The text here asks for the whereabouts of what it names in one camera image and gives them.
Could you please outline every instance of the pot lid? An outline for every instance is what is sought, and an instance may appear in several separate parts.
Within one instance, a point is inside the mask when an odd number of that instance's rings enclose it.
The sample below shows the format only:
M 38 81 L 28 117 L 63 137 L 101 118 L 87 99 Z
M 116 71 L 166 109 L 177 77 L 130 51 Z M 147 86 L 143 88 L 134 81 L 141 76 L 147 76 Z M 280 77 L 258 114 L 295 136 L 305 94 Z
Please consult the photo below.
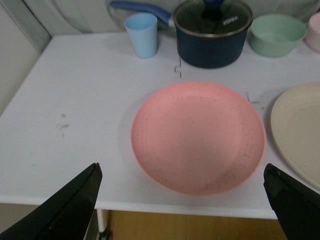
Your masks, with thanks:
M 242 32 L 253 21 L 251 8 L 239 0 L 225 0 L 220 7 L 210 8 L 203 0 L 187 0 L 173 13 L 181 31 L 196 37 L 221 38 Z

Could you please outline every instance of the table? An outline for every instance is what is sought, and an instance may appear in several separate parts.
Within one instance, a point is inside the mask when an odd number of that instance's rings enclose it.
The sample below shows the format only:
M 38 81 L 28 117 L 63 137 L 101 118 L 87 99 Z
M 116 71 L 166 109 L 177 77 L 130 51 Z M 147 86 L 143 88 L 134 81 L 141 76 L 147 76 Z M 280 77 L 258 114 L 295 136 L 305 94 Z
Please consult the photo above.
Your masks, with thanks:
M 285 90 L 319 77 L 320 54 L 304 42 L 287 56 L 269 58 L 246 41 L 231 65 L 201 69 L 179 58 L 170 31 L 159 34 L 158 52 L 148 59 L 136 57 L 125 32 L 55 36 L 0 118 L 0 202 L 40 205 L 98 162 L 99 210 L 276 219 L 263 187 L 267 163 L 314 188 L 277 151 L 271 109 Z M 188 196 L 160 186 L 131 149 L 131 124 L 140 105 L 161 88 L 191 80 L 237 91 L 265 124 L 262 164 L 244 184 L 217 196 Z

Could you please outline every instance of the wooden floor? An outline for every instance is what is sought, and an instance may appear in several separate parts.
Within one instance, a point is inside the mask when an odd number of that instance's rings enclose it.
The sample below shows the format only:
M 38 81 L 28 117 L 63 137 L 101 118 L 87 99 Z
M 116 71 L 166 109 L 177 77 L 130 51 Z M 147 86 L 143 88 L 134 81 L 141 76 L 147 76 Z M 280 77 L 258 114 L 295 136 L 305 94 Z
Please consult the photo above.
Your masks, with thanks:
M 113 240 L 286 240 L 277 220 L 110 211 Z

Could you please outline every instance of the white wall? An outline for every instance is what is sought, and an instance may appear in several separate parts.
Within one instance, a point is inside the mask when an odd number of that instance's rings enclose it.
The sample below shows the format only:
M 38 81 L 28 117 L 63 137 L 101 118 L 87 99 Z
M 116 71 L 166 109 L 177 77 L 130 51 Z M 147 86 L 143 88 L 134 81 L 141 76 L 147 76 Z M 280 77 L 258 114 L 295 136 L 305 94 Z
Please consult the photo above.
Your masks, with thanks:
M 0 4 L 0 115 L 39 55 Z
M 0 115 L 39 55 L 0 4 Z M 0 233 L 33 209 L 35 206 L 0 203 Z

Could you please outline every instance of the plate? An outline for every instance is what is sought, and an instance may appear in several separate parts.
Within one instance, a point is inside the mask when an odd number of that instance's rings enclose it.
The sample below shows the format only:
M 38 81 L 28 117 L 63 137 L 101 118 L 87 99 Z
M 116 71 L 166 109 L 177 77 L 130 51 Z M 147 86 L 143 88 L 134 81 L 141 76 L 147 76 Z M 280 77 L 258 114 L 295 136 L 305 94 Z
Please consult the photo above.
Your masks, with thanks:
M 320 82 L 285 91 L 273 105 L 271 129 L 286 162 L 320 189 Z
M 240 94 L 189 81 L 159 90 L 138 110 L 131 129 L 142 169 L 187 195 L 221 194 L 246 181 L 266 147 L 263 122 Z

